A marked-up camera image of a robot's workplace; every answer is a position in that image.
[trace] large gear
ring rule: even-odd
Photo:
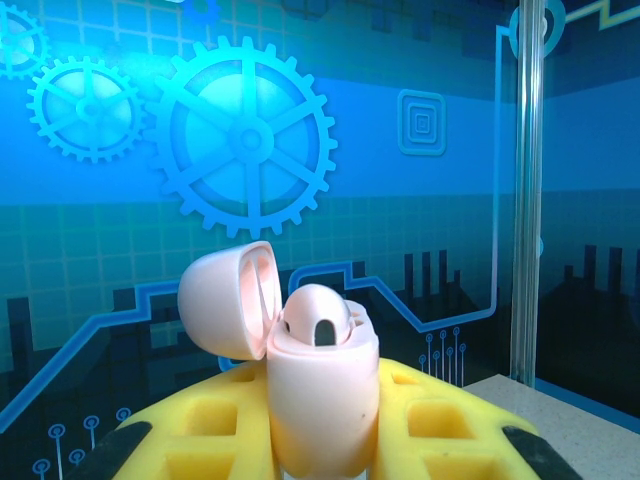
[[[49,39],[38,22],[0,2],[0,77],[22,79],[46,65]]]
[[[73,154],[79,162],[109,162],[142,138],[145,112],[138,89],[116,67],[69,57],[42,71],[42,77],[33,77],[36,88],[28,90],[33,102],[27,107],[50,147],[60,147],[64,156]]]
[[[206,5],[206,12],[196,8],[198,1]],[[220,7],[215,0],[185,0],[181,6],[185,17],[197,25],[214,25],[220,19]]]
[[[234,238],[238,230],[248,230],[252,238],[256,239],[260,236],[263,229],[271,228],[276,235],[282,233],[282,224],[287,220],[292,220],[294,224],[300,224],[300,212],[305,208],[312,210],[317,208],[315,195],[318,191],[327,191],[329,185],[325,182],[324,177],[327,171],[333,171],[335,164],[329,160],[330,150],[338,146],[338,142],[329,136],[329,128],[335,124],[332,117],[324,114],[323,106],[327,102],[324,95],[316,95],[312,90],[314,78],[311,75],[302,77],[296,71],[296,60],[290,57],[286,62],[276,57],[276,48],[269,44],[266,50],[260,51],[253,47],[250,37],[245,37],[242,46],[231,46],[226,37],[218,38],[218,48],[207,50],[200,44],[194,44],[195,58],[185,61],[176,56],[172,59],[172,63],[176,68],[176,74],[173,78],[168,79],[159,77],[156,84],[163,91],[163,96],[159,103],[147,104],[147,108],[151,113],[156,115],[157,123],[155,130],[147,132],[147,138],[155,142],[158,146],[158,156],[154,159],[153,167],[164,170],[168,181],[163,186],[162,192],[169,194],[176,192],[184,200],[184,204],[180,210],[183,215],[197,211],[204,216],[203,227],[211,229],[216,223],[226,225],[227,236]],[[211,68],[221,67],[224,64],[236,62],[240,63],[242,75],[228,75],[221,78],[241,78],[241,90],[236,90],[241,95],[241,101],[235,102],[235,97],[230,90],[215,90],[214,96],[207,98],[207,88],[215,87],[215,81],[207,80],[207,85],[199,91],[192,93],[194,80],[199,74],[211,71]],[[295,93],[300,97],[300,102],[292,102],[288,100],[286,110],[276,114],[275,118],[266,120],[258,115],[260,101],[262,95],[258,95],[258,70],[256,65],[262,68],[270,69],[275,72],[279,78],[284,78],[295,88]],[[269,84],[267,91],[272,97],[277,94],[274,92],[275,86]],[[218,106],[214,106],[212,101],[226,101],[221,97],[231,97],[233,105],[238,105],[238,115],[232,116],[228,112],[221,110]],[[175,117],[178,115],[177,110],[184,114],[185,107],[187,117],[182,123],[176,122]],[[178,128],[182,138],[185,138],[187,124],[190,117],[196,115],[199,122],[206,121],[207,125],[197,124],[194,141],[206,142],[207,137],[219,135],[222,140],[216,144],[214,151],[200,152],[198,158],[184,158],[178,149],[178,140],[174,140],[172,135],[174,125],[178,124]],[[315,166],[311,169],[307,168],[299,160],[295,160],[289,153],[282,151],[282,136],[286,130],[286,135],[291,133],[291,129],[298,126],[299,122],[305,122],[309,117],[309,122],[313,121],[312,126],[309,123],[303,123],[303,127],[311,129],[314,138],[317,134],[317,145],[314,147],[313,153],[308,154],[313,160]],[[221,169],[229,167],[238,168],[240,174],[244,176],[245,186],[243,200],[246,199],[247,214],[237,215],[222,210],[209,202],[202,195],[202,190],[198,185],[211,183],[217,185],[215,188],[207,187],[206,192],[220,194],[224,190],[228,181],[218,181],[215,183],[213,175],[222,175]],[[304,183],[304,191],[289,204],[279,211],[262,214],[262,197],[263,192],[267,191],[272,184],[276,182],[264,181],[261,183],[261,174],[263,178],[266,176],[265,169],[275,166],[275,170],[280,172],[288,172],[293,181]],[[277,177],[274,170],[269,173]],[[233,199],[237,204],[244,202]]]

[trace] open lid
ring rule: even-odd
[[[182,275],[178,310],[191,340],[234,360],[260,360],[282,310],[280,278],[269,242],[199,258]]]

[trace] black rubber edge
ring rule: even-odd
[[[517,427],[502,431],[540,480],[583,480],[544,438]]]
[[[112,480],[151,428],[149,422],[136,422],[109,432],[65,480]]]

